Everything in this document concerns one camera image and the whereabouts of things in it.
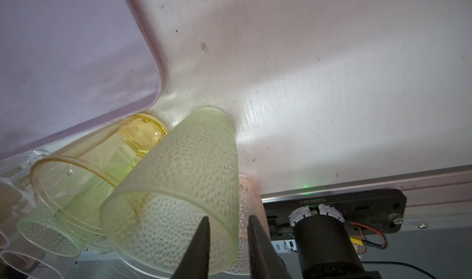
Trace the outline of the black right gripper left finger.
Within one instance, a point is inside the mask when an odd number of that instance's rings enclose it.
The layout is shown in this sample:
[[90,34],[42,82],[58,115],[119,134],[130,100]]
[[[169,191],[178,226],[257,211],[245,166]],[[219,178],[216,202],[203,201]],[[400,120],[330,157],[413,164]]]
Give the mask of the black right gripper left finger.
[[204,216],[172,279],[207,279],[210,260],[210,221]]

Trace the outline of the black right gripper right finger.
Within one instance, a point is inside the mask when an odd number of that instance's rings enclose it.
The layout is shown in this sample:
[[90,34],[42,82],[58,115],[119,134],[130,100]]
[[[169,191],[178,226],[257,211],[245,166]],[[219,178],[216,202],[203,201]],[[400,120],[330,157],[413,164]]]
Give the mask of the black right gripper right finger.
[[278,256],[259,218],[248,220],[248,246],[252,279],[290,279],[285,263]]

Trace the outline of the pink dimpled cup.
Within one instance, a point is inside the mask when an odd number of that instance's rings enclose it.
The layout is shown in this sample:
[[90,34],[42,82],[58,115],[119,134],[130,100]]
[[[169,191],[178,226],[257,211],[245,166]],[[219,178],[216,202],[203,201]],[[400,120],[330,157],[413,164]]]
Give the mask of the pink dimpled cup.
[[266,218],[263,201],[259,193],[258,186],[249,177],[239,175],[239,237],[238,237],[238,257],[232,266],[225,271],[231,275],[249,275],[250,257],[248,246],[248,223],[251,215],[256,216],[270,238],[269,226]]

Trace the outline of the pale green dimpled cup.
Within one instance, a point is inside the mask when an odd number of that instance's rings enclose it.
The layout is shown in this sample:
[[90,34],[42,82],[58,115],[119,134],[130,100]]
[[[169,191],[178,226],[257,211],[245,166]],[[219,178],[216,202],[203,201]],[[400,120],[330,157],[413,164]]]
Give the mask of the pale green dimpled cup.
[[236,131],[215,108],[175,126],[99,209],[100,225],[129,267],[163,279],[177,269],[200,221],[210,221],[209,273],[238,255],[239,181]]

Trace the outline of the yellow clear plastic cup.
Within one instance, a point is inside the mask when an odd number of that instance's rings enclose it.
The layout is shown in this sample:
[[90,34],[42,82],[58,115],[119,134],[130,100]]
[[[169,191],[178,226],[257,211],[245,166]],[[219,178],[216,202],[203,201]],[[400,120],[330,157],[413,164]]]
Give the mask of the yellow clear plastic cup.
[[100,206],[167,134],[160,120],[143,113],[101,127],[36,162],[32,188],[66,222],[103,235]]

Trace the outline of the clear faceted glass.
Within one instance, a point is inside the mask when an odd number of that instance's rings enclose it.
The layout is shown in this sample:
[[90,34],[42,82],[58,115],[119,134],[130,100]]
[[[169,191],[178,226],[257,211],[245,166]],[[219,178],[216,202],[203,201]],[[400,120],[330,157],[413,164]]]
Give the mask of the clear faceted glass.
[[36,208],[30,169],[48,155],[45,150],[33,150],[1,161],[1,249],[19,236],[17,223]]

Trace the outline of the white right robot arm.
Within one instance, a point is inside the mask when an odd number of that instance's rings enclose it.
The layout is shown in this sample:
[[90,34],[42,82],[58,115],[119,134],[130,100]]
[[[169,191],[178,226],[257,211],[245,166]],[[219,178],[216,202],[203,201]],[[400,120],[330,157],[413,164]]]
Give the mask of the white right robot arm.
[[[305,279],[378,279],[366,271],[343,224],[324,215],[309,216],[294,228],[297,255]],[[248,221],[248,254],[253,279],[288,279],[282,263],[260,220]],[[206,279],[209,276],[210,222],[203,217],[179,266],[175,279]]]

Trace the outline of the lilac plastic tray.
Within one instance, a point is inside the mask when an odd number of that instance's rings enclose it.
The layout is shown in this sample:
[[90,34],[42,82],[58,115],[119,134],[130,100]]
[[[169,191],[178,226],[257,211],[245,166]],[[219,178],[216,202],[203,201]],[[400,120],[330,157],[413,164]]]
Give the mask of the lilac plastic tray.
[[130,0],[1,0],[1,158],[152,106],[159,60]]

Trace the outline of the light green dimpled cup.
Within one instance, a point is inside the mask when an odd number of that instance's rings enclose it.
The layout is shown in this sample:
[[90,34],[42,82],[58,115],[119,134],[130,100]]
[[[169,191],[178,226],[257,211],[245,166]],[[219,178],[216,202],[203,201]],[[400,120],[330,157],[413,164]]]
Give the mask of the light green dimpled cup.
[[79,255],[83,246],[61,226],[57,215],[45,205],[38,205],[17,223],[23,238],[55,255],[68,258]]

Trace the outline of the aluminium front rail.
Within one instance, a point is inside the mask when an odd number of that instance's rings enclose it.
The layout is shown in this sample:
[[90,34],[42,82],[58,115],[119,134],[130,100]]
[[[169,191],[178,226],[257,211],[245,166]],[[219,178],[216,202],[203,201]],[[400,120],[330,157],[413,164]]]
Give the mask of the aluminium front rail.
[[415,189],[453,184],[469,183],[472,180],[472,166],[441,168],[416,173],[399,174],[340,184],[329,184],[304,189],[287,190],[261,195],[263,203],[281,202],[310,195],[328,196],[376,189]]

